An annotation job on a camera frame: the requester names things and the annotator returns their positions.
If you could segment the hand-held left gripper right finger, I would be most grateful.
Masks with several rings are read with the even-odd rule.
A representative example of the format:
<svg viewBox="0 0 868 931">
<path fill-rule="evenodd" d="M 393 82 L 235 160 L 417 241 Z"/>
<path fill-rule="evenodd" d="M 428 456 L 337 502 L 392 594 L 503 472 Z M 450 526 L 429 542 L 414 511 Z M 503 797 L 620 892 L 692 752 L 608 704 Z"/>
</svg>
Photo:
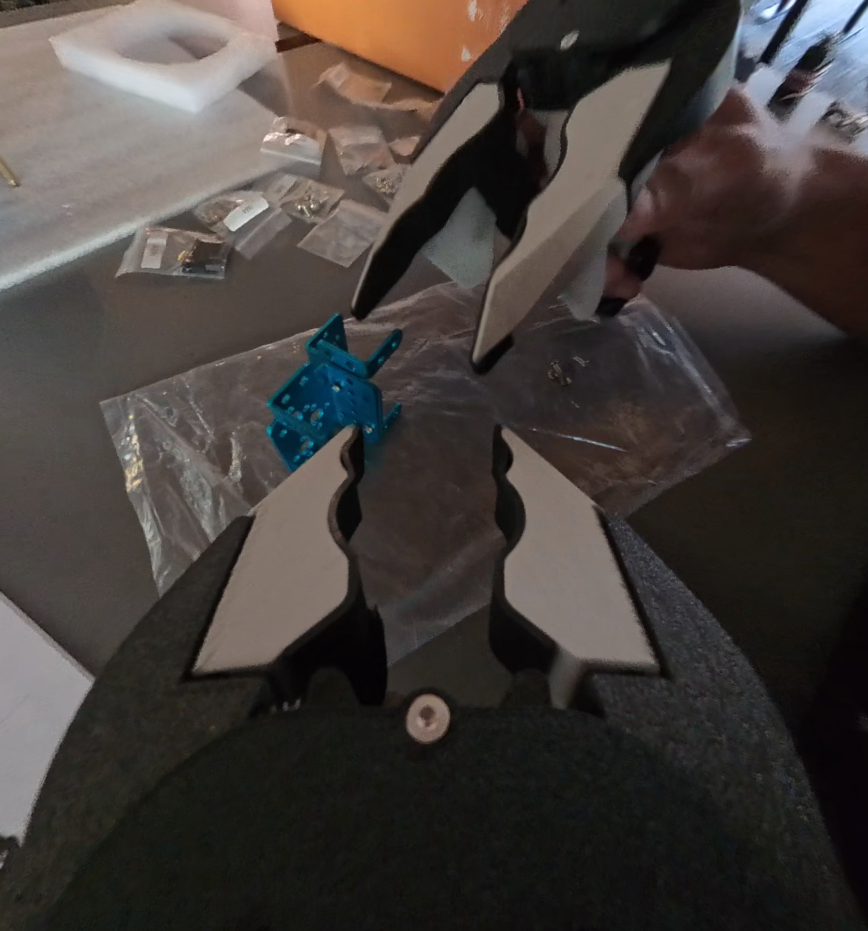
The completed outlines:
<svg viewBox="0 0 868 931">
<path fill-rule="evenodd" d="M 658 673 L 659 657 L 595 502 L 506 426 L 495 427 L 491 648 L 511 672 Z"/>
</svg>

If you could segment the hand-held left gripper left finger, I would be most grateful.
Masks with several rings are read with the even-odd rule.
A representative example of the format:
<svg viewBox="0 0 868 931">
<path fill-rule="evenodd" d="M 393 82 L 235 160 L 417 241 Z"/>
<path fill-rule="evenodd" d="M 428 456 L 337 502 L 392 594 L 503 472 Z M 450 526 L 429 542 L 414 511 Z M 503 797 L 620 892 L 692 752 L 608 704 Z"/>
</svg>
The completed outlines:
<svg viewBox="0 0 868 931">
<path fill-rule="evenodd" d="M 267 669 L 350 604 L 363 467 L 361 429 L 343 428 L 254 507 L 193 675 Z"/>
</svg>

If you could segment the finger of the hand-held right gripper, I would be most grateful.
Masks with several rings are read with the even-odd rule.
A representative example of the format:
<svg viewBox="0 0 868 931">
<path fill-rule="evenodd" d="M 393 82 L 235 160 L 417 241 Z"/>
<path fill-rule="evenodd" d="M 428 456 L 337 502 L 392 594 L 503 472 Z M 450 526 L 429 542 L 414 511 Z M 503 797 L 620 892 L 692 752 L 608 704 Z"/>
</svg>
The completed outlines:
<svg viewBox="0 0 868 931">
<path fill-rule="evenodd" d="M 587 268 L 579 320 L 602 301 L 610 244 L 625 221 L 628 187 L 618 169 L 668 76 L 672 61 L 626 69 L 591 91 L 569 113 L 556 172 L 528 206 L 516 241 L 486 286 L 471 364 L 486 372 L 581 247 Z"/>
<path fill-rule="evenodd" d="M 503 115 L 501 85 L 477 84 L 406 170 L 360 275 L 351 302 L 356 319 L 383 302 L 419 253 L 465 287 L 485 279 L 495 217 L 475 186 Z"/>
</svg>

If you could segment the blue metal bracket assembly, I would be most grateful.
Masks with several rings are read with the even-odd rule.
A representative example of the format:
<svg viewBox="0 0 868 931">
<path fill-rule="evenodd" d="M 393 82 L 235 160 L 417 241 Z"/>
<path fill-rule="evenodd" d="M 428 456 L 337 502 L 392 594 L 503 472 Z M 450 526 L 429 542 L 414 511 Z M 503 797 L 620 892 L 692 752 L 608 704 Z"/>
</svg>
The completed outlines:
<svg viewBox="0 0 868 931">
<path fill-rule="evenodd" d="M 280 459 L 294 472 L 311 460 L 342 429 L 358 426 L 370 443 L 379 442 L 402 406 L 383 409 L 374 377 L 402 342 L 389 332 L 367 358 L 348 348 L 342 316 L 336 314 L 305 345 L 307 362 L 268 401 L 272 422 L 266 432 Z"/>
</svg>

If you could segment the person's right hand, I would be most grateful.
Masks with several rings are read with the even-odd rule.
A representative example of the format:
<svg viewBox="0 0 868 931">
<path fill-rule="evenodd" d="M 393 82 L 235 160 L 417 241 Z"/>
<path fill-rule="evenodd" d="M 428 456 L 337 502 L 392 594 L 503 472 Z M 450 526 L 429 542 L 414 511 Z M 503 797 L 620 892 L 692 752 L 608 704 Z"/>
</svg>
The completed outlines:
<svg viewBox="0 0 868 931">
<path fill-rule="evenodd" d="M 661 157 L 618 238 L 654 240 L 673 268 L 755 272 L 785 231 L 812 163 L 811 147 L 735 85 Z"/>
</svg>

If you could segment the orange cardboard box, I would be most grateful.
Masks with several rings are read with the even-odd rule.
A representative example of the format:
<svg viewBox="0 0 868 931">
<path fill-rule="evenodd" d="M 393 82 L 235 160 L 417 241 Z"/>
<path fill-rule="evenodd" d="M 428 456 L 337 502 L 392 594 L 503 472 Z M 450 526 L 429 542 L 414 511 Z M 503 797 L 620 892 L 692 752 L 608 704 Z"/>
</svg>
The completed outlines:
<svg viewBox="0 0 868 931">
<path fill-rule="evenodd" d="M 422 85 L 447 91 L 524 1 L 274 1 L 276 18 Z"/>
</svg>

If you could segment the clear plastic bag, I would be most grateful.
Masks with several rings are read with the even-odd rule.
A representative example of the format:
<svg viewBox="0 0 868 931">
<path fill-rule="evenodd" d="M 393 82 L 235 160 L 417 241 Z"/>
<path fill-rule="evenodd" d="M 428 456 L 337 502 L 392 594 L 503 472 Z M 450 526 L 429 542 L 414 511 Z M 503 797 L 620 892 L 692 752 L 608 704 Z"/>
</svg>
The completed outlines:
<svg viewBox="0 0 868 931">
<path fill-rule="evenodd" d="M 650 302 L 603 322 L 577 321 L 563 305 L 540 308 L 478 376 L 467 357 L 474 298 L 434 286 L 346 323 L 361 356 L 387 332 L 403 332 L 375 378 L 383 401 L 402 410 L 386 437 L 366 446 L 363 518 L 351 542 L 390 663 L 489 601 L 503 541 L 494 522 L 495 424 L 622 516 L 749 440 L 718 375 L 679 322 Z M 266 435 L 267 402 L 305 362 L 310 336 L 102 402 L 160 595 L 287 477 Z M 548 378 L 554 364 L 572 385 Z"/>
</svg>

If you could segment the group of small hardware bags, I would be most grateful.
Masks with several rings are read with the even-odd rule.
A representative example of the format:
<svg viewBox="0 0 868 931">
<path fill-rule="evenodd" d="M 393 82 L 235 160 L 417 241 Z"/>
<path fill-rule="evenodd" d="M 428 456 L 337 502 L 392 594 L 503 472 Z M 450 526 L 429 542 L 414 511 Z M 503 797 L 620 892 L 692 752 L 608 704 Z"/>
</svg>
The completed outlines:
<svg viewBox="0 0 868 931">
<path fill-rule="evenodd" d="M 230 259 L 251 260 L 294 224 L 307 228 L 300 249 L 348 268 L 368 250 L 382 212 L 324 180 L 326 149 L 347 178 L 390 206 L 420 140 L 420 134 L 392 136 L 375 123 L 324 129 L 304 117 L 279 115 L 261 144 L 262 178 L 199 202 L 192 210 L 199 230 L 140 228 L 116 275 L 221 281 Z"/>
</svg>

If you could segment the open instruction manual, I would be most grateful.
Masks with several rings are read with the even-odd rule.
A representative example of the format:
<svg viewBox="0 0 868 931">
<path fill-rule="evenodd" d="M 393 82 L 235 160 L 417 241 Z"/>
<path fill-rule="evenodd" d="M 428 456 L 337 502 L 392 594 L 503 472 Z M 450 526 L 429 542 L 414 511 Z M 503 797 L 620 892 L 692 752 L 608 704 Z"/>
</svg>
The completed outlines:
<svg viewBox="0 0 868 931">
<path fill-rule="evenodd" d="M 93 676 L 0 592 L 0 869 Z"/>
</svg>

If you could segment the white foam sheet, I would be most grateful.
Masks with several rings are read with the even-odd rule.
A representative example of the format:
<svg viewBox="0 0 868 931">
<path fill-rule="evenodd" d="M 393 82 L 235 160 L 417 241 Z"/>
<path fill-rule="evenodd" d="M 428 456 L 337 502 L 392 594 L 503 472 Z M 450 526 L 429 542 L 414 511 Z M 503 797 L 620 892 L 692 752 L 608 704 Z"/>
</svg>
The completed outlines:
<svg viewBox="0 0 868 931">
<path fill-rule="evenodd" d="M 0 292 L 265 172 L 288 55 L 191 114 L 67 71 L 50 39 L 102 11 L 0 29 Z"/>
</svg>

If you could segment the white foam frame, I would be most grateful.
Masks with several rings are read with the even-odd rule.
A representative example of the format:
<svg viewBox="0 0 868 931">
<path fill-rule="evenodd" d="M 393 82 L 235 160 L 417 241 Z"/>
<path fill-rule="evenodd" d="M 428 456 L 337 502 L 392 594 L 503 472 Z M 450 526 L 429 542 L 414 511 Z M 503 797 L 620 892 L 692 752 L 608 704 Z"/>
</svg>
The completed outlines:
<svg viewBox="0 0 868 931">
<path fill-rule="evenodd" d="M 206 54 L 152 62 L 137 47 L 200 40 Z M 53 36 L 67 70 L 190 113 L 203 111 L 277 58 L 276 40 L 180 2 L 133 2 Z"/>
</svg>

